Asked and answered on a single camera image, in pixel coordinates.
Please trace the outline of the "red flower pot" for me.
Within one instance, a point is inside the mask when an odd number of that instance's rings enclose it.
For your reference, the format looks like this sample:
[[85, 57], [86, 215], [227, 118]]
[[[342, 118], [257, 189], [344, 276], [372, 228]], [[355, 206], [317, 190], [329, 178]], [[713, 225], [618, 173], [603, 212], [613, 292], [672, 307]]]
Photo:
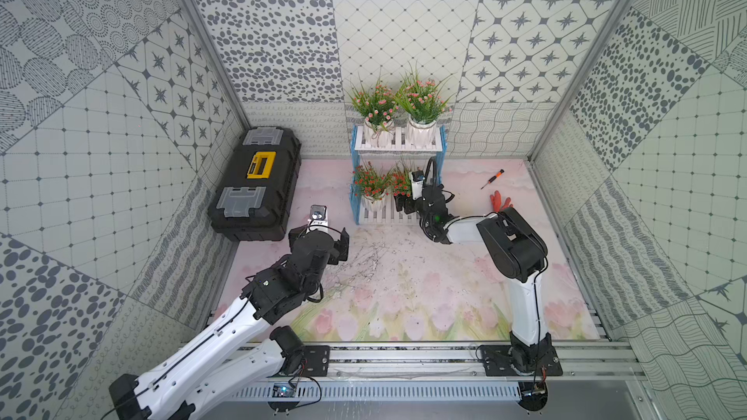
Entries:
[[393, 196], [412, 198], [412, 171], [402, 163], [396, 163], [388, 173], [389, 189]]
[[372, 213], [383, 212], [387, 198], [389, 198], [390, 184], [390, 170], [378, 169], [371, 163], [363, 163], [354, 170], [355, 194]]

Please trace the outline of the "pink flower pot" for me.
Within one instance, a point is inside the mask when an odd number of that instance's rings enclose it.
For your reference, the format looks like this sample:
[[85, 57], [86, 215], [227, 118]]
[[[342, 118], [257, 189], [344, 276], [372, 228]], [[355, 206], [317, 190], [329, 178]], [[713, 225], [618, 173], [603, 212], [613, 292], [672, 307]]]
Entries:
[[407, 114], [407, 129], [412, 145], [425, 149], [435, 142], [438, 120], [451, 110], [443, 96], [445, 81], [421, 77], [416, 67], [402, 78], [394, 100]]
[[399, 112], [393, 89], [377, 80], [373, 86], [353, 86], [348, 95], [354, 110], [363, 118], [368, 144], [375, 148], [389, 147]]

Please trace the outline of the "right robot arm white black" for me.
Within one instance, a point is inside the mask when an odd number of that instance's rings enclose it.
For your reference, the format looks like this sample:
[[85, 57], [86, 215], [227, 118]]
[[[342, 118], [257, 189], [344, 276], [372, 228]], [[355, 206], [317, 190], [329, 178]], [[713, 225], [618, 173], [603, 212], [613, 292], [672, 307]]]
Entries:
[[397, 209], [416, 214], [426, 237], [439, 244], [480, 243], [488, 258], [508, 279], [513, 321], [506, 345], [484, 344], [476, 355], [487, 375], [563, 375], [558, 352], [542, 305], [542, 279], [549, 268], [548, 247], [512, 206], [484, 215], [457, 217], [442, 185], [427, 185], [417, 199], [397, 196]]

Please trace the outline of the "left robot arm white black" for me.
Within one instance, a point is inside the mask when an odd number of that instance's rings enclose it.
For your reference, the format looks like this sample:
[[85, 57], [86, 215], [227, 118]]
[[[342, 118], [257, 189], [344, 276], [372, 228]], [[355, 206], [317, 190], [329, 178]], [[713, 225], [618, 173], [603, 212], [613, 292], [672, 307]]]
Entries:
[[124, 374], [109, 387], [120, 419], [198, 419], [247, 384], [295, 376], [305, 346], [278, 321], [304, 303], [323, 299], [327, 266], [346, 261], [349, 234], [320, 224], [289, 233], [291, 251], [250, 277], [241, 294], [206, 329], [141, 375]]

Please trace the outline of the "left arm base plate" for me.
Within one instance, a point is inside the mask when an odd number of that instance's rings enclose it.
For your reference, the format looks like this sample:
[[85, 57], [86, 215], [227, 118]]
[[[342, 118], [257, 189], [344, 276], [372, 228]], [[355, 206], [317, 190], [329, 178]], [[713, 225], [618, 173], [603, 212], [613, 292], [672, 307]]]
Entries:
[[276, 376], [326, 377], [331, 359], [329, 345], [306, 345], [284, 358]]

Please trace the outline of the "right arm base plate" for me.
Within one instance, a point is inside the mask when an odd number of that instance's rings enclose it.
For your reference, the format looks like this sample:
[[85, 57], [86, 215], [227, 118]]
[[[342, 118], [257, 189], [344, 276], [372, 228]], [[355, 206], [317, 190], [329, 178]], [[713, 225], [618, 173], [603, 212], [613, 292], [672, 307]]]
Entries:
[[562, 376], [554, 346], [528, 349], [503, 344], [484, 344], [477, 349], [486, 376]]

